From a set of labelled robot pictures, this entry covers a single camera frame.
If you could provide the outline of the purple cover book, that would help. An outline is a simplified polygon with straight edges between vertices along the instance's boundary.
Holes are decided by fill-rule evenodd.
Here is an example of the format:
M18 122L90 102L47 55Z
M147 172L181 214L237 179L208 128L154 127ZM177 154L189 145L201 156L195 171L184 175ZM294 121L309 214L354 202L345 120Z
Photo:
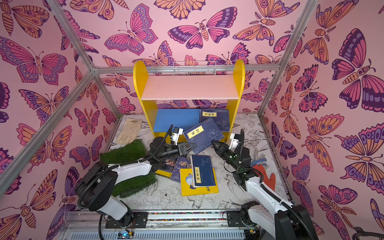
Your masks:
M181 169L190 169L192 167L191 160L182 156L177 157L174 169L171 175L171 181L180 183L180 170Z

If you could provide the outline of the navy book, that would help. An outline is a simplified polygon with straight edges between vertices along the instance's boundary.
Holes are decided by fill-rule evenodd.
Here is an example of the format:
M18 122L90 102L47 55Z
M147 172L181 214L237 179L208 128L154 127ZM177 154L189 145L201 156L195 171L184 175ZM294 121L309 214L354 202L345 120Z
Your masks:
M214 169L210 156L192 155L194 187L213 187L216 185Z
M230 118L229 111L227 109L201 109L200 110L200 123L207 120L208 118L213 118L214 122L217 124L218 128L222 132L230 131Z
M212 141L220 141L225 137L213 118L208 118L185 131L184 136L188 143L196 144L192 150L195 155L212 146Z

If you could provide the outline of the yellow cartoon cover book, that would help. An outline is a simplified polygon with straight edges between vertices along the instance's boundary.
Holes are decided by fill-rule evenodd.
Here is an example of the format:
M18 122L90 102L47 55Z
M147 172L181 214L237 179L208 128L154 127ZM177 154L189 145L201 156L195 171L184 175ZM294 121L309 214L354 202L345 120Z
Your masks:
M217 185L212 187L194 187L192 169L180 169L180 178L181 194L183 197L219 193L219 187Z

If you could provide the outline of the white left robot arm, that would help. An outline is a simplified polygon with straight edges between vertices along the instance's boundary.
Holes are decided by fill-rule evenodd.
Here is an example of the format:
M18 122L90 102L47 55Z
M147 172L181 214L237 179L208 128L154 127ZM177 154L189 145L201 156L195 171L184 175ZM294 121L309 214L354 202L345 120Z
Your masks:
M165 137L157 137L150 144L151 150L145 157L127 164L96 163L75 187L79 210L87 209L102 216L109 216L127 226L133 219L132 210L112 193L115 185L140 176L155 173L165 165L165 159L186 157L197 144L181 142L167 144Z

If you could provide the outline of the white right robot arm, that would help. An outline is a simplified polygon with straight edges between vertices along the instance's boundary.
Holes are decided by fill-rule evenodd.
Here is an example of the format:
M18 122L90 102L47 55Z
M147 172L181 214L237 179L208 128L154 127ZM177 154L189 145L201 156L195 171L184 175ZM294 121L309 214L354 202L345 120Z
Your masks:
M237 184L257 199L249 207L246 219L259 225L276 240L317 240L318 236L308 210L278 196L264 183L263 174L245 167L241 156L230 150L226 143L212 141L216 154L233 167Z

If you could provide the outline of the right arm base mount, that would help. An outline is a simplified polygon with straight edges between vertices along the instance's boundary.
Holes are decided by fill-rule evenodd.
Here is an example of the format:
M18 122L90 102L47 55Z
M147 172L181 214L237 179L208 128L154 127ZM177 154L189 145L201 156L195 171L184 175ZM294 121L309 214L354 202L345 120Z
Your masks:
M251 207L259 206L257 201L250 201L240 205L239 210L225 211L229 227L255 227L257 224L251 221L248 210Z

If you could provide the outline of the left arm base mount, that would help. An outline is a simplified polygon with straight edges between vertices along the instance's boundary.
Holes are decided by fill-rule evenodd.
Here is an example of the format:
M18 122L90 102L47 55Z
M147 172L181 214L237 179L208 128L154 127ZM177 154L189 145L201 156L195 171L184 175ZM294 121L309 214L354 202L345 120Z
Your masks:
M145 228L148 222L148 212L132 212L129 211L121 220L115 220L108 217L106 229L125 229L127 227Z

